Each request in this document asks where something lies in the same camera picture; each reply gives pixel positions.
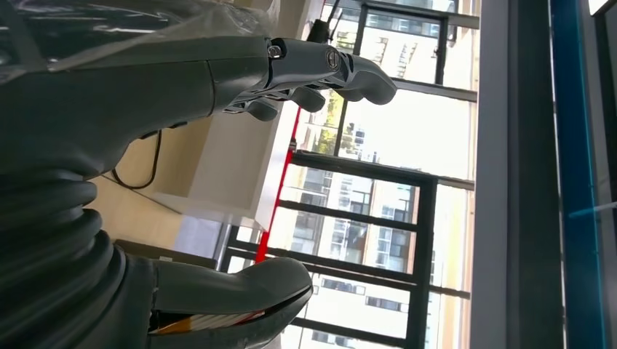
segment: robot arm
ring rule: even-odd
[[[152,131],[218,111],[272,119],[276,109],[268,100],[316,111],[324,104],[320,89],[377,104],[396,93],[360,57],[264,37],[144,44],[70,71],[27,73],[2,84],[0,348],[267,344],[311,296],[301,263],[269,260],[230,276],[127,255],[100,230],[99,214],[84,208],[96,196],[85,180],[114,168],[130,142]],[[148,334],[169,314],[227,322]]]

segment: wooden floor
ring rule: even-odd
[[[121,187],[109,173],[92,180],[98,195],[88,207],[101,213],[103,229],[111,238],[173,249],[183,216],[149,196],[157,191],[188,192],[209,125],[209,119],[202,119],[186,127],[164,130],[156,179],[139,193]],[[128,185],[148,180],[155,145],[155,137],[131,144],[117,167],[120,178]]]

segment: blue frame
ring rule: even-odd
[[[578,0],[551,0],[568,348],[607,348]]]

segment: metal bolt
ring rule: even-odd
[[[270,58],[280,58],[283,55],[283,50],[278,46],[270,46],[268,47],[268,57]]]
[[[328,63],[328,67],[332,70],[338,69],[338,65],[340,64],[340,57],[338,56],[338,52],[334,49],[329,49],[326,53],[326,60]]]

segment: white counter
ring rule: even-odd
[[[264,8],[271,0],[242,1]],[[281,0],[275,36],[302,38],[323,0]],[[262,122],[249,114],[214,115],[187,196],[152,197],[182,214],[253,228],[270,224],[298,107],[280,103],[279,116]]]

